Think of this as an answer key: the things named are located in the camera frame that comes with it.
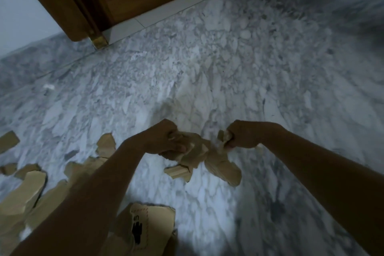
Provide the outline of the person's left hand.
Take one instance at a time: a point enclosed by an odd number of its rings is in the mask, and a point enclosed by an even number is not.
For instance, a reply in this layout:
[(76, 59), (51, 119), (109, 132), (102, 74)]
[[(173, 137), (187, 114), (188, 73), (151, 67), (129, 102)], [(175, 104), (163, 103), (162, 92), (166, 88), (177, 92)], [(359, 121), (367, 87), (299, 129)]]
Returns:
[(168, 139), (168, 135), (172, 132), (178, 132), (177, 125), (168, 119), (163, 119), (136, 135), (136, 138), (143, 151), (160, 155), (161, 152), (175, 149)]

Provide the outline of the person's right hand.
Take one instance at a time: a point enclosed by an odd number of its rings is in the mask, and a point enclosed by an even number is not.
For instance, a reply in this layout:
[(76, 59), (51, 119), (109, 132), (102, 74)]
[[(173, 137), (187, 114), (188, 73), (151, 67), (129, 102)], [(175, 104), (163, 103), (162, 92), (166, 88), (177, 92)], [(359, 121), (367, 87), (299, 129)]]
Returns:
[(224, 144), (224, 148), (255, 148), (267, 141), (274, 125), (271, 122), (235, 120), (226, 129), (231, 138)]

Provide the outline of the torn brown cardboard piece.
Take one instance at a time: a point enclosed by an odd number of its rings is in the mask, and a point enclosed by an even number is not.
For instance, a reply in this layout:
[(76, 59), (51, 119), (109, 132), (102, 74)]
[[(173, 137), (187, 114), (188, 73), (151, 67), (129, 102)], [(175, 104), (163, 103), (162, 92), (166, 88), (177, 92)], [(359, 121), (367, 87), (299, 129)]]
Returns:
[(219, 146), (215, 146), (210, 140), (202, 138), (197, 133), (186, 132), (186, 134), (190, 138), (192, 149), (180, 161), (175, 161), (177, 165), (164, 169), (167, 175), (172, 179), (182, 178), (188, 183), (193, 171), (199, 167), (200, 163), (204, 163), (212, 175), (227, 182), (230, 186), (240, 185), (242, 171), (228, 159), (227, 151), (223, 147), (223, 130), (218, 132)]

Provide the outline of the person's right forearm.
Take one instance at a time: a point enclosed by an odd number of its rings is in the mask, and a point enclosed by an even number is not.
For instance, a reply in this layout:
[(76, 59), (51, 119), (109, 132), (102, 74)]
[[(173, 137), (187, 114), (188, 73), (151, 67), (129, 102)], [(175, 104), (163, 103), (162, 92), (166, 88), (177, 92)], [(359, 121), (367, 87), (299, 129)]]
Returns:
[(384, 256), (384, 175), (276, 123), (261, 126), (261, 143), (367, 253)]

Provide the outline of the person's left forearm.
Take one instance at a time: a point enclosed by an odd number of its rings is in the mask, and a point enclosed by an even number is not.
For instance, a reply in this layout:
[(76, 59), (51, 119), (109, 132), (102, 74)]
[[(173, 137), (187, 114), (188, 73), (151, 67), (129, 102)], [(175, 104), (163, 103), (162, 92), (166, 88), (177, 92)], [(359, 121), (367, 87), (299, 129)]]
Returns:
[(10, 256), (97, 256), (144, 154), (126, 140)]

